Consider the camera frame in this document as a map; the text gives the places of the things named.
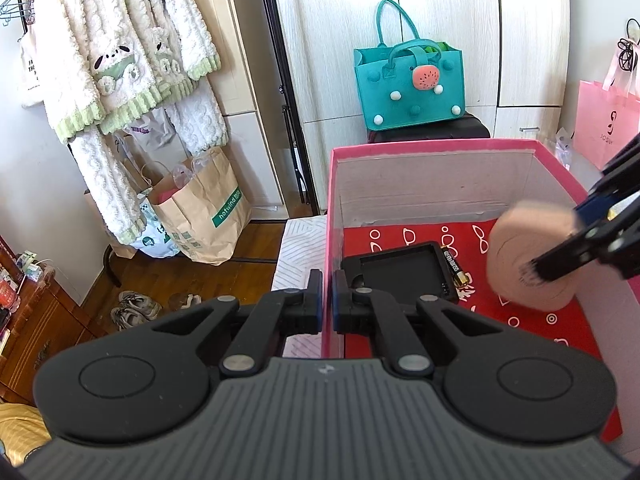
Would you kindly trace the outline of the teal felt handbag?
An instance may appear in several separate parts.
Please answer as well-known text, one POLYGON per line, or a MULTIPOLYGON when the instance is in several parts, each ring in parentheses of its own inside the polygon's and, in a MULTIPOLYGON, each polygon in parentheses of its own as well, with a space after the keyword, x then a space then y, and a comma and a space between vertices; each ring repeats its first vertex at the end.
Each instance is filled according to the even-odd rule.
POLYGON ((419 36, 416 25, 394 0, 413 38, 390 47, 380 28, 375 48, 354 51, 354 71, 362 116, 368 130, 381 131, 460 118, 465 113, 463 55, 444 42, 419 36))

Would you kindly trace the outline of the black clothes rack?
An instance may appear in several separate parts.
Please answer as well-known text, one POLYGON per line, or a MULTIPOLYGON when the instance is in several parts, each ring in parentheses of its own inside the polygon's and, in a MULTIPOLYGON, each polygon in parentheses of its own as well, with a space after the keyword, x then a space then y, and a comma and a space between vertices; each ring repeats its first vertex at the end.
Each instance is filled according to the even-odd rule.
POLYGON ((280 76, 279 92, 284 99, 282 114, 286 134, 288 135, 288 144, 290 144, 298 194, 300 200, 310 207, 311 213, 315 216, 320 214, 321 209, 316 186, 314 185, 314 177, 312 176, 302 122, 299 117, 277 0, 262 0, 262 6, 265 10, 274 57, 276 58, 280 76))

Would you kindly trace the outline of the clear plastic bag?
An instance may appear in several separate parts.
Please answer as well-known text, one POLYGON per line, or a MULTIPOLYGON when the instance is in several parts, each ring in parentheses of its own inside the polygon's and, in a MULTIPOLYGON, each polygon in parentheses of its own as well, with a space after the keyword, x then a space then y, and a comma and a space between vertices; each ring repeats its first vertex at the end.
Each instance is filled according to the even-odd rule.
POLYGON ((559 128, 555 135, 554 156, 565 169, 570 169, 573 159, 573 138, 564 128, 559 128))

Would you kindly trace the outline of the white fleece robe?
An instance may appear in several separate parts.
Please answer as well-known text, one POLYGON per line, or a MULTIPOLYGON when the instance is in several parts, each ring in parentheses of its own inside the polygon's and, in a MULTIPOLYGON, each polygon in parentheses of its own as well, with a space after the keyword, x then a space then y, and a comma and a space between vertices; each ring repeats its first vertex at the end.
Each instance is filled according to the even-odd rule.
POLYGON ((209 74, 221 60, 195 0, 35 0, 35 69, 50 127, 70 146, 107 229, 129 245, 146 221, 107 136, 149 114, 192 155, 224 146, 209 74))

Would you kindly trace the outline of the grey sneaker pair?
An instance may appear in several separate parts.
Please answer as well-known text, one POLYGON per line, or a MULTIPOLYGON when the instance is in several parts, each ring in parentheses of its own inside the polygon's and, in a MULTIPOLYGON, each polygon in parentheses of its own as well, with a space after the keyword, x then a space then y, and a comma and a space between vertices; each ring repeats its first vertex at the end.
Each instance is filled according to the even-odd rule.
POLYGON ((155 320, 161 310, 162 306, 149 296, 124 290, 118 295, 118 306, 111 310, 111 319, 119 330, 129 330, 155 320))

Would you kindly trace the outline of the black rubber case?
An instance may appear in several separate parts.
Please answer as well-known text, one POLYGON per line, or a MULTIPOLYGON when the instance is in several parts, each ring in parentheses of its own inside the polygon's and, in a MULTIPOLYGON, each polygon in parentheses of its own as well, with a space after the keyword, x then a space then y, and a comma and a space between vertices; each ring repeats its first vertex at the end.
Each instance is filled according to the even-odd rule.
POLYGON ((351 288, 389 292, 400 304, 414 304, 423 295, 459 300, 450 265, 435 242, 346 257, 341 269, 351 288))

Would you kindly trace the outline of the brown fuzzy slipper pair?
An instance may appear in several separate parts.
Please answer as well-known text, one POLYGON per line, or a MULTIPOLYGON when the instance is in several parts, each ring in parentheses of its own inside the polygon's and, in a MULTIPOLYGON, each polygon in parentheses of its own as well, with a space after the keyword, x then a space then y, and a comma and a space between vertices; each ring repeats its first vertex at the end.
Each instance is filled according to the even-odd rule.
POLYGON ((202 298, 198 294, 187 294, 186 292, 177 292, 168 299, 167 309, 171 312, 190 309, 202 302, 202 298))

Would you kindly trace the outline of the pink rounded square case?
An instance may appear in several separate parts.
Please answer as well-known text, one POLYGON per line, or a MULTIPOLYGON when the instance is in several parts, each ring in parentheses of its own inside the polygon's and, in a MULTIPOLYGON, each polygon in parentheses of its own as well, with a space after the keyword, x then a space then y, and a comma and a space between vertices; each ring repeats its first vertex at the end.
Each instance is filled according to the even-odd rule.
POLYGON ((487 253, 487 281, 502 299, 541 312, 566 307, 574 298, 580 273, 543 281, 532 261, 578 232, 574 210, 567 206, 521 200, 492 227, 487 253))

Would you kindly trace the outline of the white plastic bag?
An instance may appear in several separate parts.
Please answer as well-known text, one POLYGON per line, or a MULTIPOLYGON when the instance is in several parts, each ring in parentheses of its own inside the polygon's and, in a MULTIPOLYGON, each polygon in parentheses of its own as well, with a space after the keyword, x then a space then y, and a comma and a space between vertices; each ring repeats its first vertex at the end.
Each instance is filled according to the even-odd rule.
POLYGON ((150 193, 151 189, 148 188, 138 194, 145 228, 131 246, 151 258, 165 259, 175 257, 180 252, 180 249, 157 217, 149 201, 150 193))

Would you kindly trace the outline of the black suitcase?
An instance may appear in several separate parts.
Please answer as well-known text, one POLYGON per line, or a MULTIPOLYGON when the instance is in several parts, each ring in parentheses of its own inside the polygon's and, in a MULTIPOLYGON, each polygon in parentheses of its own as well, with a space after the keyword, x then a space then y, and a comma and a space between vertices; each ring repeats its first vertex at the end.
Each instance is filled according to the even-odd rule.
POLYGON ((429 122, 404 128, 368 131, 369 143, 404 142, 444 139, 486 139, 490 137, 484 124, 470 113, 460 118, 429 122))

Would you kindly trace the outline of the brown paper bag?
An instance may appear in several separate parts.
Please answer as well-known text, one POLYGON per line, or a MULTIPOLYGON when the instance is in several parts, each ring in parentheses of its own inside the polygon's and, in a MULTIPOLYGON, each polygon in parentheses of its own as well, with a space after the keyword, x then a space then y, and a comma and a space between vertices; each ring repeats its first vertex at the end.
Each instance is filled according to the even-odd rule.
POLYGON ((211 148, 182 164, 189 181, 179 186, 168 174, 152 188, 149 201, 187 257, 218 266, 233 256, 250 221, 250 203, 221 148, 211 148))

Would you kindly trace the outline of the wooden dresser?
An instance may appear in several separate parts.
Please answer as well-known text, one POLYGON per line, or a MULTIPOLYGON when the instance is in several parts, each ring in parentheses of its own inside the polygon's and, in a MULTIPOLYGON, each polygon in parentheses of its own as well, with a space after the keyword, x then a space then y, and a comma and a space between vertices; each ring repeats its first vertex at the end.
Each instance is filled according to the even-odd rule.
POLYGON ((21 286, 20 305, 1 327, 1 400, 32 405, 32 383, 41 365, 106 330, 58 284, 52 266, 43 267, 39 282, 23 278, 6 244, 1 245, 1 265, 21 286))

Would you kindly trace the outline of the pink cardboard box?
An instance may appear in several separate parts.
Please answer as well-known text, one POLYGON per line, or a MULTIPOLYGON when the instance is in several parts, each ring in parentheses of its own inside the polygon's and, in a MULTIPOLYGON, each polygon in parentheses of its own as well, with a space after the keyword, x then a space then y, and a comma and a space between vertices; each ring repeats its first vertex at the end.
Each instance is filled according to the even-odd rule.
MULTIPOLYGON (((587 192, 535 140, 448 139, 361 144, 331 154, 326 214, 329 280, 346 228, 495 219, 519 200, 573 207, 587 192)), ((623 433, 613 448, 639 459, 639 281, 588 264, 577 298, 618 388, 623 433)))

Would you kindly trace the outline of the pink shopping bag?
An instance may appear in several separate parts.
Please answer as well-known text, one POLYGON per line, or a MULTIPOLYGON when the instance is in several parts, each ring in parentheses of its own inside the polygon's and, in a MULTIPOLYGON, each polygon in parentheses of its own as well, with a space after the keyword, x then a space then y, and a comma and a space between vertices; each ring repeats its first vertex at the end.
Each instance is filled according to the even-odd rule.
POLYGON ((639 46, 620 38, 602 81, 578 86, 574 150, 602 170, 639 132, 639 46))

